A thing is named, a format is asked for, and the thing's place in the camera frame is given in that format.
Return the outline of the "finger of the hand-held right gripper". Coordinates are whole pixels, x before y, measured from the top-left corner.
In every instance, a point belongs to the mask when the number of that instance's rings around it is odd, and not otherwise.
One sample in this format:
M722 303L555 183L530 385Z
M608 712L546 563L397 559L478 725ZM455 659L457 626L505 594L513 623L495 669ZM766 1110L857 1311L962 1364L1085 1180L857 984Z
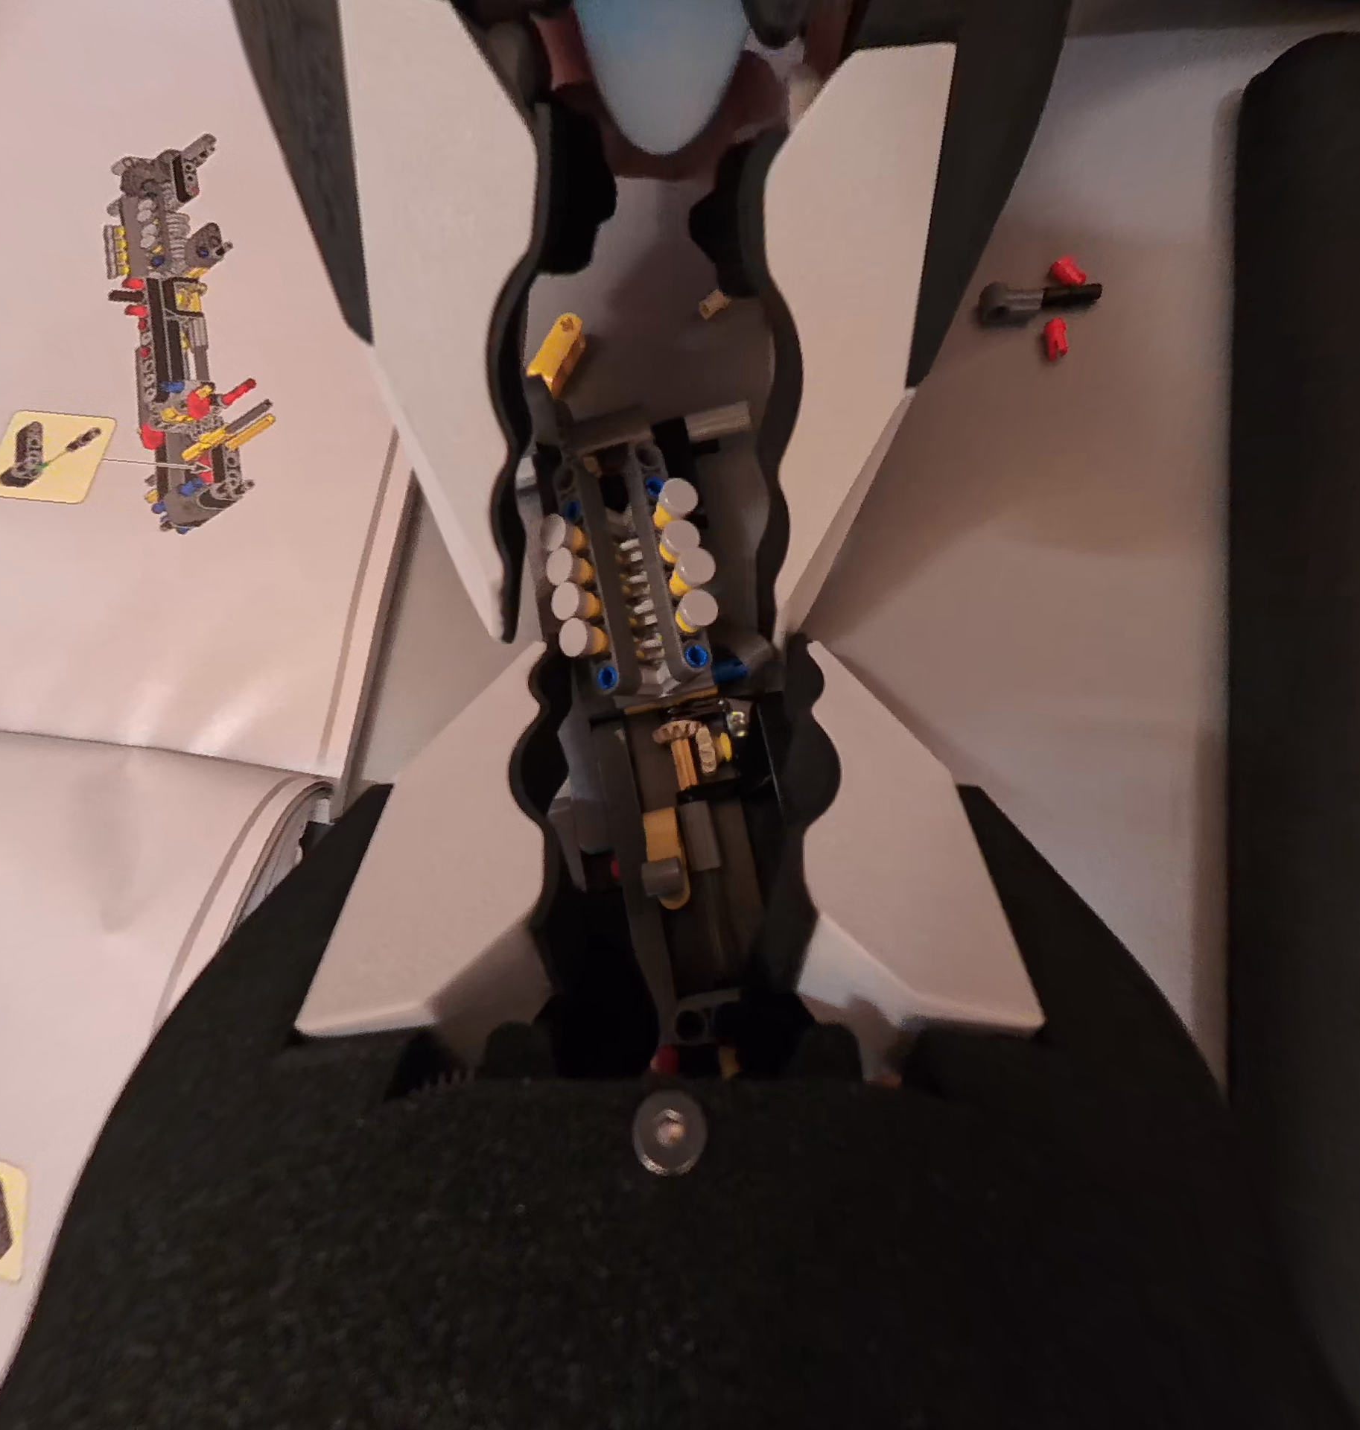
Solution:
M789 127L731 145L691 212L720 286L757 301L772 340L753 433L766 636L803 623L911 402L954 69L954 42L853 50Z
M492 636L515 638L538 272L615 212L596 121L528 102L455 3L341 3L372 356L420 491Z

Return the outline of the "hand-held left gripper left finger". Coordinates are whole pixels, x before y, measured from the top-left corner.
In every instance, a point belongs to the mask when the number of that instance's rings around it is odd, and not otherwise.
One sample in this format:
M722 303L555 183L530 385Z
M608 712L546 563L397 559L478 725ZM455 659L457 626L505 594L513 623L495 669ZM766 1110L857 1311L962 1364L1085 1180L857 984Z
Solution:
M395 779L308 996L302 1031L490 1031L550 981L528 926L544 832L511 791L540 712L524 650Z

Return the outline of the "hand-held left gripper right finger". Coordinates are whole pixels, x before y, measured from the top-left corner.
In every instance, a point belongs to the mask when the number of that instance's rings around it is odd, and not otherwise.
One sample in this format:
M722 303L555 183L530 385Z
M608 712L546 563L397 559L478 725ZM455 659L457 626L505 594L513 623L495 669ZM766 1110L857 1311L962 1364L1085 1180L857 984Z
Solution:
M1041 1025L956 777L836 654L809 654L840 785L803 839L817 924L799 996L849 1025Z

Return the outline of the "lego car chassis assembly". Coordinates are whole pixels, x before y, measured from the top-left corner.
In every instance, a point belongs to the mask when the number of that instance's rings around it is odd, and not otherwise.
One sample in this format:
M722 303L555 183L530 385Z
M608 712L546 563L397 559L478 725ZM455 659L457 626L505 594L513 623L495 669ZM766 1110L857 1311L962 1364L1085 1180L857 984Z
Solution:
M702 460L751 435L729 402L669 419L577 419L524 379L542 671L559 694L538 919L557 996L590 1046L662 1073L737 1075L772 1010L764 965L784 847L784 655L743 605Z

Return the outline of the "white lego instruction booklet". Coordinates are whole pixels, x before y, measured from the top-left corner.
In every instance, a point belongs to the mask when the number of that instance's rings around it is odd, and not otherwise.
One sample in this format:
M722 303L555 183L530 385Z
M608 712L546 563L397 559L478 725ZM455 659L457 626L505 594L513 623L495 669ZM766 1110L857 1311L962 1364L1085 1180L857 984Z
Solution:
M404 506L230 3L0 3L0 1300L279 832Z

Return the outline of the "grey lego connector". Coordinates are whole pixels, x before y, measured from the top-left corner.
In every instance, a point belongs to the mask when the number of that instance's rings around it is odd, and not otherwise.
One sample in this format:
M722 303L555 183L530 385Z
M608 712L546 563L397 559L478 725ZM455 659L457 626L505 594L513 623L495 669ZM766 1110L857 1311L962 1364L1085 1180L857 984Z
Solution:
M1016 288L995 280L987 284L975 301L975 319L983 328L1027 326L1031 321L1049 321L1068 311L1085 311L1103 296L1099 280L1078 284L1045 284L1041 288Z

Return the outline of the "yellow lego connector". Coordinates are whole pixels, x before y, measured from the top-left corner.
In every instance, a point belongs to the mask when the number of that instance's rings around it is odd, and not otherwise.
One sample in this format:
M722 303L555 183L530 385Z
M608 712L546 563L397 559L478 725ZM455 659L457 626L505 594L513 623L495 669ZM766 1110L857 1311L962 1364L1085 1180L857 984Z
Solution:
M542 381L551 398L559 398L586 352L581 313L563 311L548 328L526 365L526 379Z

